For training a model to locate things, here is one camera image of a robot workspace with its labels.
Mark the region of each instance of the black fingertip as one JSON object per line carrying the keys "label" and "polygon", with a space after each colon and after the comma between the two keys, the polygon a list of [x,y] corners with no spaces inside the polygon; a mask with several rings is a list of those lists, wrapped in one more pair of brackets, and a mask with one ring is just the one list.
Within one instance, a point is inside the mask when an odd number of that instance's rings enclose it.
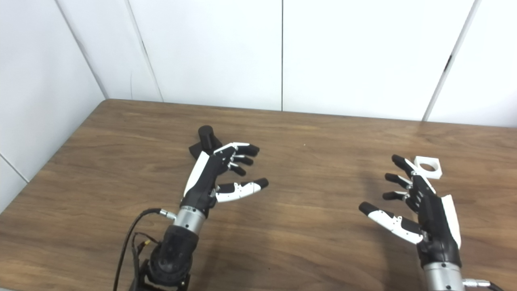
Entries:
{"label": "black fingertip", "polygon": [[239,176],[246,176],[246,171],[241,167],[232,167],[232,171],[236,172]]}
{"label": "black fingertip", "polygon": [[403,163],[405,164],[405,158],[404,157],[401,157],[399,155],[393,155],[391,156],[391,161],[394,162],[395,164],[396,163]]}
{"label": "black fingertip", "polygon": [[368,202],[363,202],[359,205],[359,210],[364,213],[366,216],[368,216],[368,214],[374,212],[374,211],[378,211],[379,208],[376,207],[376,206],[373,206],[372,204],[368,203]]}
{"label": "black fingertip", "polygon": [[391,192],[383,193],[383,199],[384,199],[384,200],[395,200],[395,199],[399,199],[399,196],[400,196],[400,194],[398,194],[398,193],[397,193],[397,192],[395,192],[395,191],[391,191]]}
{"label": "black fingertip", "polygon": [[247,146],[246,151],[248,152],[248,156],[256,156],[259,154],[260,149],[257,146],[250,144]]}
{"label": "black fingertip", "polygon": [[395,175],[395,174],[391,174],[391,173],[386,173],[384,175],[384,179],[386,179],[387,181],[390,181],[390,182],[397,183],[399,181],[399,175]]}
{"label": "black fingertip", "polygon": [[248,165],[248,166],[253,165],[253,160],[248,158],[248,157],[243,157],[242,159],[239,159],[238,162],[241,162],[241,163],[243,163],[245,165]]}
{"label": "black fingertip", "polygon": [[255,181],[253,181],[253,183],[260,186],[260,189],[264,189],[265,187],[267,187],[269,185],[269,181],[266,178],[261,178],[261,179],[255,180]]}

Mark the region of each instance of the wire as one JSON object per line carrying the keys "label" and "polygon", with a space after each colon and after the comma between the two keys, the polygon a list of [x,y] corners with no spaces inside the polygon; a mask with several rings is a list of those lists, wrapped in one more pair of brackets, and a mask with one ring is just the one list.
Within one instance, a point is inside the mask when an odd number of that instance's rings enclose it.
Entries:
{"label": "wire", "polygon": [[497,286],[493,282],[490,282],[490,286],[488,286],[487,288],[492,291],[504,291],[501,287]]}
{"label": "wire", "polygon": [[[147,241],[144,241],[138,245],[138,247],[134,246],[134,239],[137,235],[145,236],[147,237]],[[133,234],[133,239],[131,240],[131,253],[133,254],[133,269],[134,269],[134,279],[133,279],[133,291],[138,290],[138,286],[140,284],[140,261],[138,256],[140,255],[143,248],[148,245],[149,243],[154,242],[158,244],[159,242],[151,237],[148,234],[145,234],[143,232],[135,232]]]}
{"label": "wire", "polygon": [[128,233],[126,234],[126,238],[124,239],[124,244],[122,245],[122,251],[120,252],[120,258],[118,259],[117,272],[115,273],[115,281],[113,282],[113,291],[117,291],[117,288],[118,288],[118,279],[120,277],[120,270],[122,269],[122,263],[124,262],[124,255],[126,253],[126,248],[128,246],[129,238],[131,237],[131,233],[133,232],[134,227],[136,226],[138,221],[140,219],[142,219],[142,217],[144,217],[148,214],[152,214],[152,213],[160,214],[160,211],[161,211],[160,208],[149,208],[147,210],[142,211],[142,213],[140,213],[135,218],[135,220],[129,227]]}

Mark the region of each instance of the robot finger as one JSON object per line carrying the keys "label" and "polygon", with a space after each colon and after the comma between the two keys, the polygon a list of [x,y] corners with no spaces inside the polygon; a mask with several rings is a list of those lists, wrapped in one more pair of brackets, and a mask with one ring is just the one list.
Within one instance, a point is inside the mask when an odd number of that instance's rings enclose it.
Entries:
{"label": "robot finger", "polygon": [[361,203],[359,210],[394,235],[412,244],[417,244],[423,239],[420,226],[412,220],[395,216],[393,213],[381,210],[368,202]]}
{"label": "robot finger", "polygon": [[407,192],[400,192],[400,191],[391,191],[391,192],[386,192],[383,194],[384,200],[405,201],[407,197],[409,197],[409,194]]}
{"label": "robot finger", "polygon": [[245,155],[234,155],[232,157],[232,162],[243,163],[243,164],[248,165],[248,166],[253,165],[253,160],[248,158]]}
{"label": "robot finger", "polygon": [[410,178],[414,175],[414,172],[417,171],[417,167],[413,163],[399,155],[391,156],[391,160],[397,167],[406,172],[407,176]]}
{"label": "robot finger", "polygon": [[239,176],[246,176],[246,171],[244,169],[242,169],[239,165],[235,164],[235,163],[229,162],[228,163],[228,169],[230,171],[236,172],[237,175],[239,175]]}
{"label": "robot finger", "polygon": [[255,145],[242,142],[236,143],[238,143],[236,155],[257,156],[259,154],[260,149]]}
{"label": "robot finger", "polygon": [[217,202],[228,202],[238,200],[243,197],[256,193],[269,185],[266,178],[258,179],[252,182],[229,183],[217,186],[216,199]]}
{"label": "robot finger", "polygon": [[408,180],[408,179],[406,179],[402,176],[396,175],[396,174],[386,173],[384,175],[384,178],[387,181],[401,185],[404,189],[409,189],[411,187],[411,185],[413,184],[413,182],[411,180]]}

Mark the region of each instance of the wood grain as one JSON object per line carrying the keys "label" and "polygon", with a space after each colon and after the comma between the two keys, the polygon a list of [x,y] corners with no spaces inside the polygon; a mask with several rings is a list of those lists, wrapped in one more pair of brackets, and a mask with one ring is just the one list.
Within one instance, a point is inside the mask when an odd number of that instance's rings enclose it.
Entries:
{"label": "wood grain", "polygon": [[[367,200],[411,217],[381,199],[397,189],[384,180],[398,172],[393,153],[440,158],[433,185],[454,196],[464,276],[517,283],[516,129],[108,100],[0,215],[0,287],[111,289],[134,217],[177,211],[204,124],[259,146],[245,179],[270,186],[210,212],[191,290],[421,289],[415,247],[357,210]],[[150,216],[137,229],[159,238],[168,224]],[[131,279],[126,260],[119,289]]]}

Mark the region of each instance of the black mount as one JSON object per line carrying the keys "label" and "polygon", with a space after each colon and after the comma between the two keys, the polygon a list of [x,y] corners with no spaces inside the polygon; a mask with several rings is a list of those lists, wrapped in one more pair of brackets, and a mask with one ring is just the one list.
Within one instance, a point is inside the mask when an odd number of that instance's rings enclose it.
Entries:
{"label": "black mount", "polygon": [[[129,287],[129,291],[167,291],[161,288],[156,287],[155,285],[151,285],[145,282],[145,277],[149,272],[149,260],[145,259],[140,266],[140,272],[138,274],[138,278],[134,278],[131,286]],[[177,291],[187,291],[190,283],[190,274],[187,274],[185,278],[179,283],[177,286]]]}
{"label": "black mount", "polygon": [[214,129],[210,125],[203,125],[198,130],[200,142],[189,147],[190,154],[197,159],[201,152],[209,155],[214,153],[214,150],[223,146],[223,144],[214,135]]}

